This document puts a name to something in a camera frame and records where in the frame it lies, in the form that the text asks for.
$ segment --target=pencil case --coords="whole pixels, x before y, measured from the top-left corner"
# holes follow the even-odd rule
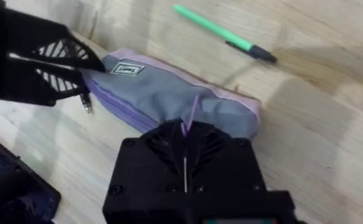
[[[106,72],[82,70],[90,91],[115,116],[141,133],[181,118],[213,124],[233,138],[252,138],[259,102],[204,83],[186,72],[128,49],[103,60]]]

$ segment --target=black mount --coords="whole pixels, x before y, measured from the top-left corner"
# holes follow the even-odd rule
[[[0,144],[0,224],[52,223],[61,195]]]
[[[103,206],[108,224],[303,223],[289,192],[266,189],[248,139],[200,122],[185,136],[181,123],[123,141]]]
[[[89,93],[78,68],[104,71],[65,26],[6,9],[0,0],[0,100],[53,106]]]

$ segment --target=light wood surface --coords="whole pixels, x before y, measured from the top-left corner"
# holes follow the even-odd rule
[[[181,3],[272,51],[257,62],[178,16]],[[106,50],[128,47],[262,101],[255,152],[271,189],[308,223],[363,223],[363,0],[8,0]],[[57,224],[105,223],[101,206],[135,130],[94,99],[55,108],[0,101],[0,141],[63,195]]]

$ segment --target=wooden table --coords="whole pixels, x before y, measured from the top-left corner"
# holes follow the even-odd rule
[[[363,223],[363,0],[10,0],[66,23],[104,49],[128,47],[262,101],[255,138],[265,180],[308,223]],[[257,62],[173,12],[175,3],[272,51]],[[94,99],[55,108],[0,101],[0,141],[64,199],[62,223],[105,223],[120,142],[139,133]]]

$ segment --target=slotted grille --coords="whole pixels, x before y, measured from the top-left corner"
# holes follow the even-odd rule
[[[38,54],[41,56],[49,57],[49,58],[72,58],[77,57],[82,60],[88,59],[88,54],[82,46],[76,44],[71,40],[60,40],[55,43],[51,43],[46,47],[41,47],[38,50],[33,52],[34,54]],[[48,72],[42,71],[41,69],[36,69],[36,72],[48,83],[51,84],[52,88],[57,92],[65,92],[72,91],[78,88],[78,85],[75,83],[70,83],[69,81],[65,81],[62,78],[55,76],[54,74],[50,74]]]
[[[171,157],[171,145],[164,133],[159,132],[152,135],[146,140],[146,145],[169,167],[172,172],[175,174],[177,173],[176,165]]]
[[[192,176],[195,177],[213,157],[220,152],[226,144],[224,135],[217,130],[213,130],[200,140],[200,155],[198,165],[194,169]]]

